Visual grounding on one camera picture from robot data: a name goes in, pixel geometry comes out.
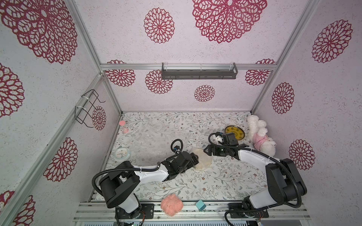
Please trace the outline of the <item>bubble-wrapped plate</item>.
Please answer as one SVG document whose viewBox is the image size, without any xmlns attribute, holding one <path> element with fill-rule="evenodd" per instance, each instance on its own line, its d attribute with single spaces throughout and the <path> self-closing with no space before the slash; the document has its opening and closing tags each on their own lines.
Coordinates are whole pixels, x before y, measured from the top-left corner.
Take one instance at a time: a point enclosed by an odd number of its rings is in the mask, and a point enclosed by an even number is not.
<svg viewBox="0 0 362 226">
<path fill-rule="evenodd" d="M 225 133 L 233 133 L 238 141 L 245 138 L 244 130 L 237 125 L 228 125 L 224 129 Z"/>
<path fill-rule="evenodd" d="M 213 157 L 207 155 L 203 149 L 200 148 L 194 148 L 192 152 L 198 156 L 198 164 L 194 166 L 197 170 L 205 170 L 210 167 Z"/>
</svg>

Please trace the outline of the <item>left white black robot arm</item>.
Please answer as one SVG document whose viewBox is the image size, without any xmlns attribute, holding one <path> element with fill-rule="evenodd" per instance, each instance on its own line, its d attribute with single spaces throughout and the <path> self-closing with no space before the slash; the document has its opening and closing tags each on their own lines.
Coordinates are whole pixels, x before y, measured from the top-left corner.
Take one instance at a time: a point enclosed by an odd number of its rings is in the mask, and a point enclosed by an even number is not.
<svg viewBox="0 0 362 226">
<path fill-rule="evenodd" d="M 119 207 L 133 218 L 141 211 L 141 204 L 134 193 L 139 185 L 173 180 L 198 163 L 199 157 L 188 152 L 180 152 L 156 166 L 138 167 L 125 161 L 114 169 L 99 172 L 93 176 L 91 183 L 109 209 Z"/>
</svg>

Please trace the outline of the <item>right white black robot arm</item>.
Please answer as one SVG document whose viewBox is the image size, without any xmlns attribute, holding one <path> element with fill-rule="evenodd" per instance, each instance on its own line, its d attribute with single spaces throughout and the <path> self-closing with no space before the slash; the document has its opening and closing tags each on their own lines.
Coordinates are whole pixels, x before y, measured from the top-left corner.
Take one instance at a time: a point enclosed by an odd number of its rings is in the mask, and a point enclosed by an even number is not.
<svg viewBox="0 0 362 226">
<path fill-rule="evenodd" d="M 267 188 L 246 197 L 242 202 L 244 211 L 263 211 L 281 205 L 296 209 L 301 207 L 307 188 L 292 160 L 276 159 L 248 145 L 239 144 L 233 133 L 212 133 L 208 141 L 209 145 L 204 149 L 207 155 L 230 156 L 265 173 Z"/>
</svg>

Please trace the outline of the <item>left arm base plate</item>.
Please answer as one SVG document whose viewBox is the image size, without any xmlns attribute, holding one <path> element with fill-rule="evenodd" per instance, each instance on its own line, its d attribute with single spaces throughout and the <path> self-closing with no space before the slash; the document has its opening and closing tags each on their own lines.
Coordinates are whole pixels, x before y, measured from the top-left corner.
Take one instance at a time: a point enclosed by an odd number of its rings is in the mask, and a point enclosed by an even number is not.
<svg viewBox="0 0 362 226">
<path fill-rule="evenodd" d="M 141 203 L 132 213 L 127 213 L 121 207 L 116 207 L 115 219 L 153 219 L 155 205 L 152 203 Z"/>
</svg>

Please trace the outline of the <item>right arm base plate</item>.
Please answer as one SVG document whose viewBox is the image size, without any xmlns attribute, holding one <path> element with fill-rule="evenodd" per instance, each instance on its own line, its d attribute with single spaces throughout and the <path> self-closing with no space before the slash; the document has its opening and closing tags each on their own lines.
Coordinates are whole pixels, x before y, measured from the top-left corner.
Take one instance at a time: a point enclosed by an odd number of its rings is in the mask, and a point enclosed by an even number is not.
<svg viewBox="0 0 362 226">
<path fill-rule="evenodd" d="M 245 202 L 236 202 L 228 204 L 228 214 L 231 218 L 269 218 L 267 209 L 255 210 Z"/>
</svg>

